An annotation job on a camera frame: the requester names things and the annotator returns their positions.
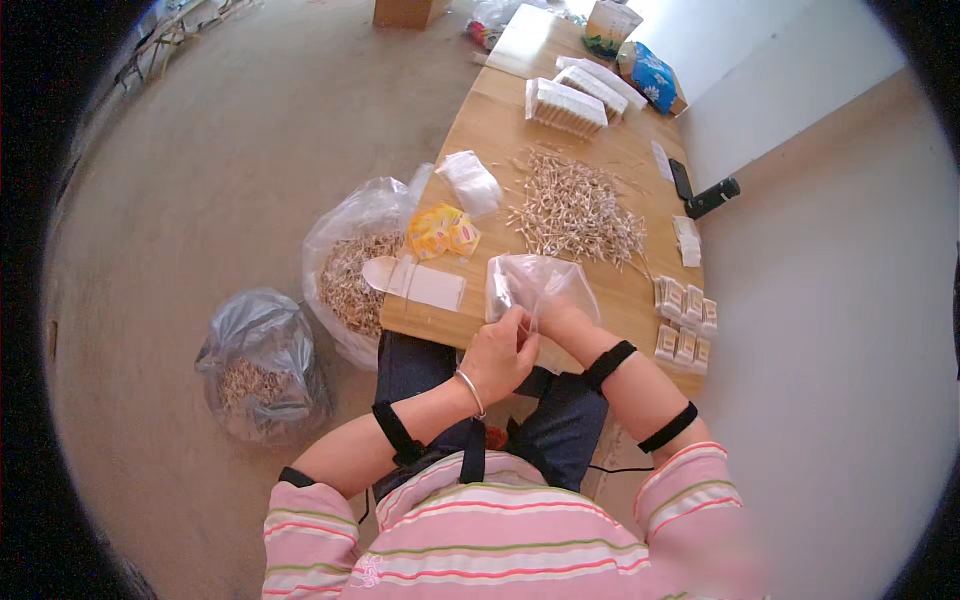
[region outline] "woman's left hand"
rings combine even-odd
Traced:
[[[518,388],[534,368],[540,336],[529,330],[530,313],[514,306],[497,323],[480,327],[470,341],[460,371],[473,383],[484,408]]]

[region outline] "dark blue pants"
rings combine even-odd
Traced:
[[[432,390],[457,369],[454,348],[393,331],[380,336],[378,360],[377,403],[392,404]],[[540,367],[534,367],[516,392],[540,403],[522,424],[511,420],[504,449],[536,467],[548,485],[579,492],[607,417],[607,401],[580,375],[554,375]],[[463,450],[468,432],[469,419],[448,427],[420,460],[395,468],[373,485],[376,501],[444,456]]]

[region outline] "smartphone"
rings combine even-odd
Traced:
[[[677,195],[685,204],[693,201],[693,189],[690,187],[690,178],[686,176],[686,167],[682,162],[669,159],[670,171],[673,172],[673,183],[677,186]]]

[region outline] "woman's right arm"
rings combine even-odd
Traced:
[[[622,340],[593,325],[582,310],[563,300],[553,300],[540,314],[538,329],[577,359],[584,369]],[[670,377],[640,352],[631,354],[607,377],[603,395],[617,420],[638,442],[660,431],[687,404],[686,397]],[[654,465],[659,467],[691,444],[710,441],[707,426],[698,417],[680,435],[653,452]]]

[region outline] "black arm strap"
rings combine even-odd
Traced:
[[[600,386],[603,385],[604,380],[609,377],[612,372],[616,371],[620,363],[627,360],[627,357],[634,352],[636,352],[636,347],[630,342],[623,340],[601,354],[599,358],[593,361],[590,368],[584,371],[583,378],[587,383],[587,387],[602,396],[603,392],[600,390]]]
[[[688,401],[686,408],[684,408],[679,415],[661,427],[660,431],[637,444],[637,447],[647,454],[650,454],[654,450],[659,450],[670,442],[670,440],[679,436],[680,432],[685,430],[696,418],[697,407],[693,405],[693,402]]]
[[[280,476],[277,478],[277,481],[285,481],[293,484],[295,488],[309,488],[313,484],[317,483],[310,477],[307,477],[292,467],[284,467],[280,472]]]
[[[426,447],[410,437],[407,428],[403,426],[393,407],[386,402],[373,405],[373,417],[379,423],[383,434],[387,436],[390,445],[396,450],[394,462],[398,467],[405,467],[417,461],[426,453]]]

